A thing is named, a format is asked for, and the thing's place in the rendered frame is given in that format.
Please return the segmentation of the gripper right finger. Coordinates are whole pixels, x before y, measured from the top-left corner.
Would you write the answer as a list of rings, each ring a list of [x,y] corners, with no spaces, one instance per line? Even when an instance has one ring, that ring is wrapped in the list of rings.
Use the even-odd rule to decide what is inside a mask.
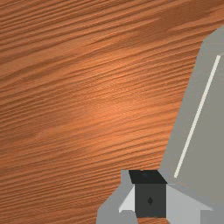
[[[196,200],[183,185],[165,179],[158,170],[151,171],[151,174],[151,217],[166,218],[170,224],[207,223],[203,215],[213,211],[210,206]]]

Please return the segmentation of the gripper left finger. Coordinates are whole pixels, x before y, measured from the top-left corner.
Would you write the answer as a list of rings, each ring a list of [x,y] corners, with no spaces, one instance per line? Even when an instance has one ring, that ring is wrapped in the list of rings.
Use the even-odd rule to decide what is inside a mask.
[[[99,207],[96,224],[138,224],[135,213],[135,187],[128,170],[121,170],[121,182]]]

